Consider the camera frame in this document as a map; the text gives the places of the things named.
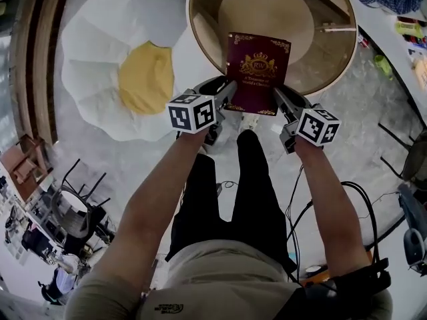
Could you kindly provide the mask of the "person's white shoe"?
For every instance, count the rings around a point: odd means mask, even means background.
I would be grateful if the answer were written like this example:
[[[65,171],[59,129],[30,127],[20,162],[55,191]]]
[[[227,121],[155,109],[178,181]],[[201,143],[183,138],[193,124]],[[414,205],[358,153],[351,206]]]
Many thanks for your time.
[[[243,113],[242,119],[239,126],[239,132],[242,133],[245,130],[254,131],[258,125],[260,115],[253,113]]]

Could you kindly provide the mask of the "black wicker chair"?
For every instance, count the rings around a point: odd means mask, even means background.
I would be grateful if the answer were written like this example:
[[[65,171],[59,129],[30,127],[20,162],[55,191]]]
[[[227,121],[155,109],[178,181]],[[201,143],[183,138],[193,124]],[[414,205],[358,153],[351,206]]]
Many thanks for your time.
[[[410,137],[412,144],[409,145],[381,123],[379,123],[378,126],[408,152],[401,173],[398,173],[383,156],[380,157],[380,160],[393,172],[393,174],[395,174],[395,176],[397,176],[397,178],[406,182],[411,182],[419,190],[427,191],[427,128],[424,128],[415,140]]]

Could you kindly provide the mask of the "dark bottle with red cap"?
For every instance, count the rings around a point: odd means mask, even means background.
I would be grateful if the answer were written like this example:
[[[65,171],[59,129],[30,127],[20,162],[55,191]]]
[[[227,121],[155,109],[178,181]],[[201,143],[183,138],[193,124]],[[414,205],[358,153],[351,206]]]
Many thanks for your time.
[[[411,35],[403,35],[403,38],[409,43],[413,43],[419,47],[427,48],[427,37],[418,38]]]

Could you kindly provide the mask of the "round glass-top side table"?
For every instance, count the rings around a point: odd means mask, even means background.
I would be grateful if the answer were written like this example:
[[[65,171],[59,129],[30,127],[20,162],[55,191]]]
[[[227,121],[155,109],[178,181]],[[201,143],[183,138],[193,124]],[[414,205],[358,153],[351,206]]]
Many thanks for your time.
[[[358,25],[350,0],[187,0],[187,23],[214,73],[226,69],[231,32],[290,42],[285,84],[302,95],[337,83],[356,52]]]

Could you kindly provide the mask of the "egg-shaped white yellow beanbag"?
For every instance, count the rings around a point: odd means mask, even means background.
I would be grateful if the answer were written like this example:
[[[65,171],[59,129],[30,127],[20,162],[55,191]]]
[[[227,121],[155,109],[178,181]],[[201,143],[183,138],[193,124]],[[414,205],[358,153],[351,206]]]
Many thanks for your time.
[[[61,34],[61,78],[82,118],[116,141],[167,135],[186,26],[185,0],[87,0]]]

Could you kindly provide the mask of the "person's beige shirt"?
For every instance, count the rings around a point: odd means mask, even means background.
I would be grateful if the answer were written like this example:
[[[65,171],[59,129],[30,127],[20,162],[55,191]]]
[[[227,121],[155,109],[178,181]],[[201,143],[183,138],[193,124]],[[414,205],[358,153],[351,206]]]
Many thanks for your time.
[[[391,320],[387,291],[355,292],[340,303],[331,291],[310,295],[284,270],[237,241],[205,241],[171,260],[162,289],[137,297],[119,277],[90,273],[67,303],[65,320]]]

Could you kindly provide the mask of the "person's right forearm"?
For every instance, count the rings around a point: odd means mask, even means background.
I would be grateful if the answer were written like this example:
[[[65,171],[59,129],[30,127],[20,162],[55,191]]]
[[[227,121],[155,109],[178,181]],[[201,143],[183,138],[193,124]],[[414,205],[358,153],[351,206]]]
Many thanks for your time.
[[[358,215],[323,150],[296,137],[331,277],[367,267]]]

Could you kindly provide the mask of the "black chair with white seat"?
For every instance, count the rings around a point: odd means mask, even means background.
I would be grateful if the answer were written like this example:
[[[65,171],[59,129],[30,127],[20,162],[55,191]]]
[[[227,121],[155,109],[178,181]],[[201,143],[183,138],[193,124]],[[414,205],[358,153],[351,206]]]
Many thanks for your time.
[[[100,203],[92,203],[90,201],[93,193],[106,176],[106,173],[86,193],[83,192],[85,184],[81,186],[80,190],[76,190],[68,181],[69,174],[77,167],[80,161],[81,159],[78,159],[65,174],[60,186],[51,198],[50,207],[55,220],[66,233],[75,238],[82,239],[89,235],[93,214],[111,199],[106,198]]]

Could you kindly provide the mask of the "person's left forearm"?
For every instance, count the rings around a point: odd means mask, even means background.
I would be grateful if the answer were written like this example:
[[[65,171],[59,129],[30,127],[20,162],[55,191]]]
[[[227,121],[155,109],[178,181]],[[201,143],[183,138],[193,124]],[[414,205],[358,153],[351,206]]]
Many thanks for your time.
[[[110,247],[120,258],[155,257],[206,135],[182,134],[132,195]]]

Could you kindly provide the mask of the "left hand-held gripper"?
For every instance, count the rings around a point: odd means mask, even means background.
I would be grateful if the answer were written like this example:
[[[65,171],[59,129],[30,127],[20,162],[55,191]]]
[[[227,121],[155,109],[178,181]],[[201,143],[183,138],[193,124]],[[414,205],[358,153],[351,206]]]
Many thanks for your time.
[[[195,94],[184,93],[166,104],[171,128],[180,133],[197,134],[208,129],[204,143],[214,145],[222,131],[224,116],[220,113],[234,97],[236,81],[227,84],[226,78],[212,78],[192,89]],[[217,94],[216,104],[213,96]]]

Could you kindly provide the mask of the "pale pink notepad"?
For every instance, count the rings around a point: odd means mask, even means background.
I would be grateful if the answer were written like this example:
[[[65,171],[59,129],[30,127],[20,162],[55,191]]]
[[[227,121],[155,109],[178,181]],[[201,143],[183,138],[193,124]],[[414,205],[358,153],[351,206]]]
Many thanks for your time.
[[[427,91],[427,57],[416,59],[413,64],[413,72],[418,80],[420,88]]]

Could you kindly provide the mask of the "long wooden step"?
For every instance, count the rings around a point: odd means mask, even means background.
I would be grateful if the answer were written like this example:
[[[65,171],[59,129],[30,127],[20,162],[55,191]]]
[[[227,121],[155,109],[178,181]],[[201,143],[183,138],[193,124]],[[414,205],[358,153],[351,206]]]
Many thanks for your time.
[[[19,0],[9,56],[11,101],[18,133],[57,142],[55,56],[67,0]]]

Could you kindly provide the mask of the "dark red hardcover book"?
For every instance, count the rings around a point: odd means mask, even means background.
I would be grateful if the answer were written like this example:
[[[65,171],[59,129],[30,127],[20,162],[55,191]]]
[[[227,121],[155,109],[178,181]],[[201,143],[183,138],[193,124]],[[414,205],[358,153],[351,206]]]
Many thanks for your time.
[[[229,33],[226,77],[237,83],[237,90],[226,109],[275,116],[273,90],[284,84],[291,46],[283,39]]]

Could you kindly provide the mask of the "green packet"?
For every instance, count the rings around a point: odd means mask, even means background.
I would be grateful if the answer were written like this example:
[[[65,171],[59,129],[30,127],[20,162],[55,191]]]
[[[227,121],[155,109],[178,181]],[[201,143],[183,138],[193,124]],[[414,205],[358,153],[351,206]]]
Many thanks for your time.
[[[374,57],[374,63],[377,68],[389,79],[393,79],[393,69],[388,62],[387,58],[383,55],[376,55]]]

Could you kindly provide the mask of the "blue grey device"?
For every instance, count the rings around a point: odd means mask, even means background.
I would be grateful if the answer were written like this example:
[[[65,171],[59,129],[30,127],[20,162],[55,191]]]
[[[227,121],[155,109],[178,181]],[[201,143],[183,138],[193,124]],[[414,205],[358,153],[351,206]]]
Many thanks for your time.
[[[404,234],[404,252],[409,268],[427,276],[427,209],[409,186],[398,186],[398,201],[404,212],[408,230]]]

